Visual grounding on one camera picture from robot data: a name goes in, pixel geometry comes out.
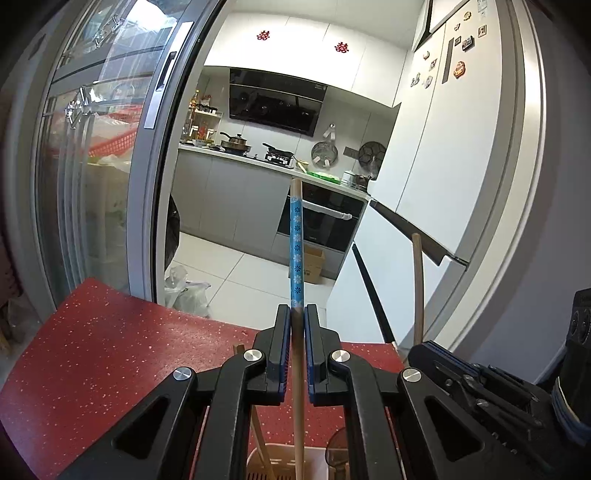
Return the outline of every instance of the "countertop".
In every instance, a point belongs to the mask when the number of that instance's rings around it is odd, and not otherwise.
[[[284,174],[289,175],[290,177],[293,177],[293,178],[302,179],[306,183],[319,185],[321,187],[332,190],[334,192],[339,192],[339,193],[343,193],[345,195],[348,195],[350,197],[358,198],[360,200],[363,200],[364,202],[368,202],[371,199],[371,197],[365,192],[361,192],[360,190],[355,190],[355,189],[346,187],[344,185],[332,183],[330,181],[318,179],[317,177],[313,177],[312,175],[307,175],[304,172],[302,172],[301,170],[296,170],[295,168],[284,168],[284,167],[273,165],[271,163],[266,163],[266,162],[263,162],[260,160],[254,160],[253,158],[240,157],[239,155],[232,155],[232,154],[225,153],[225,152],[218,152],[215,150],[209,150],[208,148],[192,147],[191,145],[179,144],[178,149],[179,150],[187,150],[187,151],[191,151],[191,152],[203,153],[203,154],[207,154],[207,155],[213,155],[215,157],[227,158],[229,160],[235,160],[235,161],[239,161],[239,162],[243,162],[243,163],[248,163],[250,165],[254,165],[255,167],[268,168],[270,170],[275,170],[280,173],[284,173]]]
[[[43,324],[0,392],[0,421],[40,480],[53,480],[176,367],[221,366],[257,330],[207,320],[122,294],[92,278]],[[390,344],[345,343],[398,372]],[[265,441],[292,443],[291,391],[258,407]],[[306,399],[306,445],[325,447],[344,426],[341,407]]]

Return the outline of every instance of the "white ceiling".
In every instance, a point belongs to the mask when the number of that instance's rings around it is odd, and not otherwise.
[[[408,49],[422,4],[423,0],[238,0],[234,10],[325,21]]]

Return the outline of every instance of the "oven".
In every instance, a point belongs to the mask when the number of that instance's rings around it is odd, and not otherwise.
[[[346,252],[363,210],[363,201],[311,183],[302,183],[304,240]],[[290,195],[277,233],[290,234]]]

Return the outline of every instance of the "gray wall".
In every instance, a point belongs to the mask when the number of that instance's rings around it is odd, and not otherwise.
[[[537,235],[521,242],[529,263],[471,361],[535,382],[560,355],[575,291],[591,287],[591,77],[561,32],[532,13],[548,100],[544,178],[531,214]]]

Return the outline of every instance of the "tile floor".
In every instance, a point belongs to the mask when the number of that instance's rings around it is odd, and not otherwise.
[[[181,233],[171,266],[182,264],[189,280],[206,281],[212,319],[256,329],[273,326],[277,306],[289,304],[289,268],[244,254],[195,236]],[[334,280],[322,278],[320,284],[306,283],[306,304],[316,303],[320,324],[326,326],[326,300]]]

